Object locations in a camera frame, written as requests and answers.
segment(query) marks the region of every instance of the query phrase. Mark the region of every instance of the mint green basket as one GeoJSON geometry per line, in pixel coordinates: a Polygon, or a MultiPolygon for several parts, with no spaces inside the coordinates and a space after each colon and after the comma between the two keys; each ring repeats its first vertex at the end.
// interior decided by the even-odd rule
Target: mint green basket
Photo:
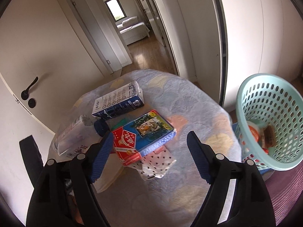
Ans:
{"type": "Polygon", "coordinates": [[[287,81],[271,74],[247,78],[237,94],[236,136],[242,148],[242,162],[252,159],[259,170],[286,171],[303,160],[303,99],[287,81]],[[267,155],[255,141],[246,120],[275,128],[275,147],[267,155]]]}

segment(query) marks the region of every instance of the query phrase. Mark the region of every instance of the window frame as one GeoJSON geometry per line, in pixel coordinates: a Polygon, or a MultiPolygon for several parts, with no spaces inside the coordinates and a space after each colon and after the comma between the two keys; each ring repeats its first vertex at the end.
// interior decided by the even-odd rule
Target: window frame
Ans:
{"type": "Polygon", "coordinates": [[[123,9],[123,7],[122,7],[120,1],[117,0],[118,4],[119,4],[119,6],[120,6],[120,8],[121,8],[121,10],[122,10],[122,13],[123,13],[124,17],[121,18],[121,19],[118,19],[118,20],[115,19],[115,17],[113,16],[112,11],[110,10],[109,6],[107,5],[107,2],[109,2],[109,1],[111,1],[111,0],[106,0],[104,3],[105,3],[105,5],[106,5],[108,11],[110,12],[111,16],[113,17],[114,21],[115,21],[115,22],[118,22],[119,20],[125,19],[127,16],[126,16],[126,13],[124,12],[124,9],[123,9]]]}

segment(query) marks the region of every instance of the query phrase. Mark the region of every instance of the box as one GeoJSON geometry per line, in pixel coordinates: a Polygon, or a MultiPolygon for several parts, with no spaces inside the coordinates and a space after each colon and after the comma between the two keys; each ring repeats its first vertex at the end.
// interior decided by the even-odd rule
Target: box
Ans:
{"type": "Polygon", "coordinates": [[[127,166],[168,142],[176,131],[156,110],[151,110],[112,133],[116,154],[127,166]]]}
{"type": "Polygon", "coordinates": [[[96,99],[92,115],[108,120],[142,106],[143,92],[134,81],[96,99]]]}

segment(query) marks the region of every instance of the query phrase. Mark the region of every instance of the dark blue bottle cap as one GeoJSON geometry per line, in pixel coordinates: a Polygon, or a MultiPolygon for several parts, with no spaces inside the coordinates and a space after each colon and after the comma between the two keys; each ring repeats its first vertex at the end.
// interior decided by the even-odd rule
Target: dark blue bottle cap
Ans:
{"type": "Polygon", "coordinates": [[[105,133],[109,131],[109,126],[103,119],[94,122],[94,128],[99,136],[104,137],[105,133]]]}

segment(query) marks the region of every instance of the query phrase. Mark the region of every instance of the round table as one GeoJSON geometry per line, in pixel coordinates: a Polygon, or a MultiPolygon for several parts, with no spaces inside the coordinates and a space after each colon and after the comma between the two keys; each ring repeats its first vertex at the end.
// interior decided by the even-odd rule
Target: round table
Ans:
{"type": "MultiPolygon", "coordinates": [[[[229,160],[241,161],[241,148],[231,128],[229,115],[207,94],[186,79],[155,70],[138,70],[84,94],[66,114],[59,131],[80,115],[91,116],[96,98],[129,82],[137,81],[143,90],[144,107],[108,120],[113,127],[122,119],[134,120],[156,109],[177,130],[165,144],[176,162],[159,179],[144,181],[129,167],[96,198],[112,227],[185,227],[190,226],[206,197],[209,184],[196,168],[186,144],[194,131],[202,143],[229,160]]],[[[234,193],[231,180],[219,222],[228,217],[234,193]]]]}

